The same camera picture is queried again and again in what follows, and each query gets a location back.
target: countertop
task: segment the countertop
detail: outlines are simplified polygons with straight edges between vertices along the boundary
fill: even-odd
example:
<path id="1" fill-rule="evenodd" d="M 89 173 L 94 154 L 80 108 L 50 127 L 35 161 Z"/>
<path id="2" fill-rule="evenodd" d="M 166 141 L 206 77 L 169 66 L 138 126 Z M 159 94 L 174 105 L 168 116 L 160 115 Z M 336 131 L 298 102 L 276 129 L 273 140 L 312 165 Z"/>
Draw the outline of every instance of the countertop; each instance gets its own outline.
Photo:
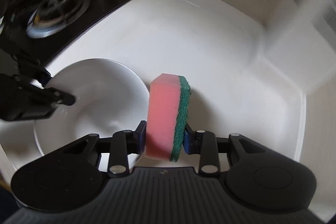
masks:
<path id="1" fill-rule="evenodd" d="M 294 109 L 302 122 L 301 98 L 260 56 L 262 33 L 256 21 L 220 0 L 131 0 L 78 37 L 47 70 L 53 76 L 79 60 L 106 58 L 131 68 L 147 86 L 161 73 L 184 75 L 193 90 L 192 128 L 222 137 L 239 132 L 294 158 L 302 128 L 293 135 L 287 117 Z M 33 122 L 0 121 L 0 143 L 16 169 L 41 156 Z M 222 164 L 227 168 L 225 159 Z M 197 166 L 197 157 L 182 155 L 178 165 Z"/>

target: silver screw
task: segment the silver screw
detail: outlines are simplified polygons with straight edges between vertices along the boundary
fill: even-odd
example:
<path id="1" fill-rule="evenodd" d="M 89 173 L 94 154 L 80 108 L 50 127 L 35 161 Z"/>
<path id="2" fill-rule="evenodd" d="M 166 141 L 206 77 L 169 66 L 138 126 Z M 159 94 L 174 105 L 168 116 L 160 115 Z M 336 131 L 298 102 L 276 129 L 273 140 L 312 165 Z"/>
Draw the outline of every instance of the silver screw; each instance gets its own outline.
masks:
<path id="1" fill-rule="evenodd" d="M 218 171 L 218 168 L 214 165 L 204 165 L 204 166 L 202 166 L 201 170 L 204 173 L 213 174 L 213 173 L 216 173 Z"/>
<path id="2" fill-rule="evenodd" d="M 126 171 L 126 167 L 123 165 L 113 165 L 110 167 L 110 171 L 113 174 L 121 174 L 124 173 Z"/>

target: gray panel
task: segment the gray panel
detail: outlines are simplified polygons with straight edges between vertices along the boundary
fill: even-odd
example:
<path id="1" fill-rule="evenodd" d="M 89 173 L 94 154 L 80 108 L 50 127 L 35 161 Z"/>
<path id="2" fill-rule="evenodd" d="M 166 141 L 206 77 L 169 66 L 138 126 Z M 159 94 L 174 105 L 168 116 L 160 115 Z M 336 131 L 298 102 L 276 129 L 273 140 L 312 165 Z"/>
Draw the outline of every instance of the gray panel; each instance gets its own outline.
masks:
<path id="1" fill-rule="evenodd" d="M 308 210 L 276 215 L 245 208 L 217 179 L 198 176 L 194 168 L 136 167 L 126 178 L 110 179 L 87 205 L 65 213 L 20 209 L 5 224 L 321 224 Z"/>

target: sponge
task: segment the sponge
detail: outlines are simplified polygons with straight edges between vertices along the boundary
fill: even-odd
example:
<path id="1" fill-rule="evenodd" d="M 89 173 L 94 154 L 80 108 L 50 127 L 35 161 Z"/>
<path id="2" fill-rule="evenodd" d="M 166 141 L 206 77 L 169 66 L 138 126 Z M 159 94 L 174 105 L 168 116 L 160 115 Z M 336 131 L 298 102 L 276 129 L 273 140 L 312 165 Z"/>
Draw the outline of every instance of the sponge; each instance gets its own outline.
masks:
<path id="1" fill-rule="evenodd" d="M 145 156 L 179 159 L 188 114 L 190 86 L 183 76 L 161 74 L 150 85 Z"/>

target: stove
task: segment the stove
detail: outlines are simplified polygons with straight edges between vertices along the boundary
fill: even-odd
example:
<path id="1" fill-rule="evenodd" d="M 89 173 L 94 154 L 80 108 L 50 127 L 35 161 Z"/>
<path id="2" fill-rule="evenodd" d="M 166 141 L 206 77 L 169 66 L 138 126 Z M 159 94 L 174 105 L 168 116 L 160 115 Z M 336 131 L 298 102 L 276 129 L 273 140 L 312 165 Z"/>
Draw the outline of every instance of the stove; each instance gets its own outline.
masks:
<path id="1" fill-rule="evenodd" d="M 13 0 L 1 35 L 46 66 L 73 40 L 130 0 Z"/>

